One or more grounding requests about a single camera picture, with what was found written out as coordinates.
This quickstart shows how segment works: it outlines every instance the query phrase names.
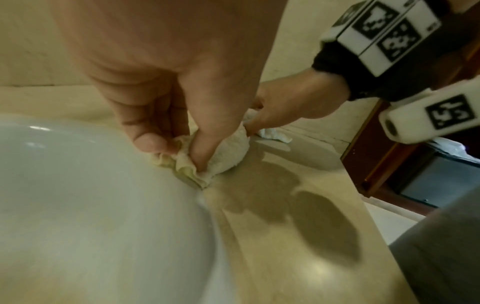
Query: beige tiled wall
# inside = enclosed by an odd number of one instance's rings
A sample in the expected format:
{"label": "beige tiled wall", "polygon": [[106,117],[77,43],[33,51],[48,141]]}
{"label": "beige tiled wall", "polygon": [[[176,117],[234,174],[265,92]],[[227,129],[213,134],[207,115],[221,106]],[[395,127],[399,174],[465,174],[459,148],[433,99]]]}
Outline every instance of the beige tiled wall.
{"label": "beige tiled wall", "polygon": [[[357,0],[290,0],[262,79],[310,66],[319,37]],[[61,44],[46,0],[0,0],[0,86],[86,84]],[[322,120],[291,129],[332,143],[342,152],[375,101],[348,103]]]}

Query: crumpled cloth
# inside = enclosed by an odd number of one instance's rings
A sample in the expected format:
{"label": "crumpled cloth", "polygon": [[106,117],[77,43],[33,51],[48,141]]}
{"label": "crumpled cloth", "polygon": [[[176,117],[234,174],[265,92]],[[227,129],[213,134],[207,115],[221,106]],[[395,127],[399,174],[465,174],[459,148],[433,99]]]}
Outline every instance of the crumpled cloth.
{"label": "crumpled cloth", "polygon": [[[256,113],[255,110],[249,110],[245,114],[243,121],[252,119]],[[273,128],[260,130],[257,134],[262,138],[279,140],[284,143],[292,141],[290,137]],[[160,154],[153,158],[153,163],[160,167],[171,168],[173,171],[188,177],[202,189],[210,185],[215,175],[237,166],[243,160],[250,147],[247,131],[244,125],[240,124],[232,135],[220,143],[208,163],[207,170],[205,172],[197,172],[197,168],[189,157],[190,143],[194,136],[195,133],[190,136],[179,136],[175,138],[175,141],[181,144],[178,154]]]}

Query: white sink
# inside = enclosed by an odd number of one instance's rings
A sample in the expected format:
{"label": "white sink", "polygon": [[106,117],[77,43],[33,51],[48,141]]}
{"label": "white sink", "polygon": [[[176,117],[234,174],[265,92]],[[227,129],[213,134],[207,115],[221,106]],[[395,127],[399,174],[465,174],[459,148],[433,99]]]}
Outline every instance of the white sink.
{"label": "white sink", "polygon": [[201,193],[119,132],[0,117],[0,151],[2,303],[234,303]]}

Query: countertop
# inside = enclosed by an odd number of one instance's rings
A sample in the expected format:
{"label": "countertop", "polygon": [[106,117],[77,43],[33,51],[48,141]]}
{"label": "countertop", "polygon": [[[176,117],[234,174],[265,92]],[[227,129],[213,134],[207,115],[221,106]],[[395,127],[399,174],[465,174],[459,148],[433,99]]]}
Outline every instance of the countertop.
{"label": "countertop", "polygon": [[[91,86],[0,87],[0,113],[117,128]],[[251,140],[204,190],[241,303],[417,303],[332,146]]]}

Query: hand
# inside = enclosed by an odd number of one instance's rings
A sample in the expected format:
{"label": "hand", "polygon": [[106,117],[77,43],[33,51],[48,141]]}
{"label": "hand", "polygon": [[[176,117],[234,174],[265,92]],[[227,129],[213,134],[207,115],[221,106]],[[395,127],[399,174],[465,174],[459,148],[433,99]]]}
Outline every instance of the hand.
{"label": "hand", "polygon": [[206,168],[242,121],[286,0],[50,0],[66,44],[137,148]]}
{"label": "hand", "polygon": [[251,106],[260,111],[245,127],[251,135],[299,118],[321,118],[333,113],[349,96],[349,87],[342,76],[310,68],[261,83]]}

